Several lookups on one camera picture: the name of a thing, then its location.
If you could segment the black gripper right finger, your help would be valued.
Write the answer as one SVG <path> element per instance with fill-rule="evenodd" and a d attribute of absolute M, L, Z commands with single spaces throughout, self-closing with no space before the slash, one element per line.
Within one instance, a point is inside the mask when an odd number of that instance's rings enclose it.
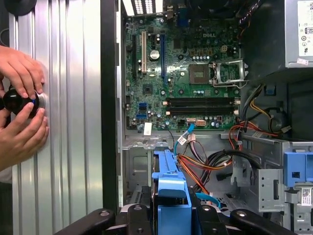
<path fill-rule="evenodd" d="M 195 234 L 290 235 L 291 231 L 246 209 L 236 209 L 225 216 L 213 206 L 201 205 L 195 214 Z"/>

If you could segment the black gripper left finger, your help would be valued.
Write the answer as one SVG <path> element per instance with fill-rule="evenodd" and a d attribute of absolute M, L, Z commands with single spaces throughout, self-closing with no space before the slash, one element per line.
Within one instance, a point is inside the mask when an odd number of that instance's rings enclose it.
<path fill-rule="evenodd" d="M 57 235 L 152 235 L 149 209 L 130 204 L 119 214 L 97 209 L 61 229 Z"/>

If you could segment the person's right hand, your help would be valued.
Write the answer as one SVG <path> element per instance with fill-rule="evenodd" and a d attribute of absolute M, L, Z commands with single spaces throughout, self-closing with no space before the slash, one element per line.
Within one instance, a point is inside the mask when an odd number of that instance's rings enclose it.
<path fill-rule="evenodd" d="M 35 117 L 27 123 L 33 108 L 33 103 L 27 103 L 6 127 L 10 112 L 6 109 L 0 111 L 1 171 L 29 159 L 44 146 L 49 134 L 45 109 L 38 109 Z"/>

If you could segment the person's left hand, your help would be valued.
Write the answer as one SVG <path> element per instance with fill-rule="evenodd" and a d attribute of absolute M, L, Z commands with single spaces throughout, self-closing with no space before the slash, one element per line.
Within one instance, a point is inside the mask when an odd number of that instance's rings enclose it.
<path fill-rule="evenodd" d="M 35 98 L 43 92 L 42 66 L 29 55 L 10 47 L 0 47 L 0 79 L 8 79 L 23 98 Z"/>

